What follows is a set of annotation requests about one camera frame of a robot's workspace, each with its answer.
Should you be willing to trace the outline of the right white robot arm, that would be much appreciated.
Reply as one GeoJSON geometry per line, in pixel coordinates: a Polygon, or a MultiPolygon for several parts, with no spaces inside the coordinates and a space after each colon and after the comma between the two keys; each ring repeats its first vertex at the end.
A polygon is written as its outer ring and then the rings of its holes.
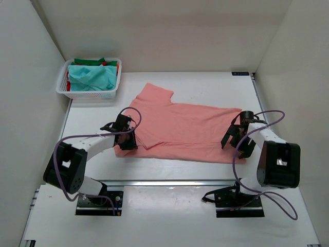
{"type": "Polygon", "coordinates": [[[214,193],[216,207],[249,206],[268,189],[296,188],[300,182],[300,146],[278,137],[261,123],[231,125],[221,145],[230,142],[237,148],[238,158],[251,156],[255,146],[261,149],[253,176],[239,179],[233,186],[214,193]]]}

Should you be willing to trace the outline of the pink t shirt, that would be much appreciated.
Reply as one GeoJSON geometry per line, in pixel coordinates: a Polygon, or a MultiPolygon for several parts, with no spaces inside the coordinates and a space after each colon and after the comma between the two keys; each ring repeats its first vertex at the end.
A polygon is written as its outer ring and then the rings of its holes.
{"type": "Polygon", "coordinates": [[[231,163],[234,148],[221,140],[239,108],[172,103],[173,91],[147,83],[124,113],[140,123],[137,149],[114,147],[117,157],[160,158],[208,163],[231,163]]]}

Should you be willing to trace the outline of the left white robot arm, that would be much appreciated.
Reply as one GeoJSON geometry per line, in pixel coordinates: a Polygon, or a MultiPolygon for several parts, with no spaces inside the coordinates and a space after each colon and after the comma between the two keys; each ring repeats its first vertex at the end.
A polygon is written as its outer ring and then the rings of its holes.
{"type": "Polygon", "coordinates": [[[62,190],[68,201],[82,196],[95,201],[110,202],[106,185],[85,175],[87,162],[113,147],[133,150],[137,147],[135,128],[115,131],[102,128],[96,134],[71,135],[60,139],[43,174],[43,181],[62,190]]]}

